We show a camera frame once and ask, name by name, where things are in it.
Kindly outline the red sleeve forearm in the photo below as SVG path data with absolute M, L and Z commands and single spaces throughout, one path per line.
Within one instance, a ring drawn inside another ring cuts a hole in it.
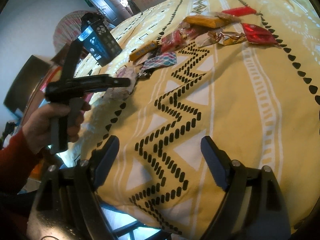
M 41 159 L 41 152 L 35 154 L 29 149 L 22 131 L 14 135 L 1 149 L 1 195 L 18 194 Z

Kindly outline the person left hand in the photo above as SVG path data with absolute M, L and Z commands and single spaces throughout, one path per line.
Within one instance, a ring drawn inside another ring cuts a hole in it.
M 69 142 L 79 139 L 81 124 L 84 122 L 84 113 L 91 109 L 88 103 L 84 103 L 78 112 L 73 126 L 67 128 Z M 42 148 L 50 145 L 50 121 L 55 117 L 64 117 L 70 112 L 70 108 L 63 104 L 49 103 L 38 108 L 23 125 L 22 133 L 25 137 L 29 150 L 38 154 Z

